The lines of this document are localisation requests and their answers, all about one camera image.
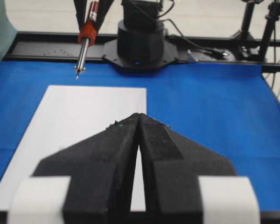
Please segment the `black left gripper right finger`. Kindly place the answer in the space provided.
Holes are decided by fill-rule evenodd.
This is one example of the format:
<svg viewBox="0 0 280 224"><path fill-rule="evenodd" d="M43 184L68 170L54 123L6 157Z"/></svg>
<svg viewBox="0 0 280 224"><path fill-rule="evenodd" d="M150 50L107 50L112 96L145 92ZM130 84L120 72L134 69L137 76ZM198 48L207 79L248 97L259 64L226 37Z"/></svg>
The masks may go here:
<svg viewBox="0 0 280 224"><path fill-rule="evenodd" d="M146 211L156 224L201 224L200 175L236 176L229 159L139 116Z"/></svg>

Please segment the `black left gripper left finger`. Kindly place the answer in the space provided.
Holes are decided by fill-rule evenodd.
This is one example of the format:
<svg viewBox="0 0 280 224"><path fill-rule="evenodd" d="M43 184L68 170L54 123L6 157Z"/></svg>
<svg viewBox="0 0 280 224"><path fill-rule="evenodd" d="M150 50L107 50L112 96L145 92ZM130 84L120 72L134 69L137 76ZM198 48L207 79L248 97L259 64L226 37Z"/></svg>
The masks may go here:
<svg viewBox="0 0 280 224"><path fill-rule="evenodd" d="M139 115L42 159L33 176L70 176L67 224L113 224L130 212Z"/></svg>

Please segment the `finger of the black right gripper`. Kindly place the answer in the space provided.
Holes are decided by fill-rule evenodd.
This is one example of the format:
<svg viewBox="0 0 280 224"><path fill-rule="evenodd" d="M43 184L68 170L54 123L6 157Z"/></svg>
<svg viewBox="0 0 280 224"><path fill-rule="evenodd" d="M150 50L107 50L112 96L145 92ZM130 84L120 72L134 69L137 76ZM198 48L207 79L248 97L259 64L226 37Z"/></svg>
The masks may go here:
<svg viewBox="0 0 280 224"><path fill-rule="evenodd" d="M73 0L75 10L76 10L76 19L78 23L79 30L84 26L85 23L85 12L87 6L87 0Z"/></svg>
<svg viewBox="0 0 280 224"><path fill-rule="evenodd" d="M114 0L99 0L98 1L98 12L97 12L97 18L95 22L95 30L98 32L105 20L105 17L113 4Z"/></svg>

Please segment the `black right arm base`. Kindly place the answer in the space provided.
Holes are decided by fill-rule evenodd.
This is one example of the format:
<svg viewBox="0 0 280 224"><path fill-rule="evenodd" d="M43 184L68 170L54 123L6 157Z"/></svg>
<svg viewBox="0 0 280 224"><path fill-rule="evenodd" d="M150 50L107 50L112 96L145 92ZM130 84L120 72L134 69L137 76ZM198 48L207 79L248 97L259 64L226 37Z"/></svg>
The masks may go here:
<svg viewBox="0 0 280 224"><path fill-rule="evenodd" d="M177 47L165 39L163 1L124 0L117 38L102 57L125 71L158 70L178 60Z"/></svg>

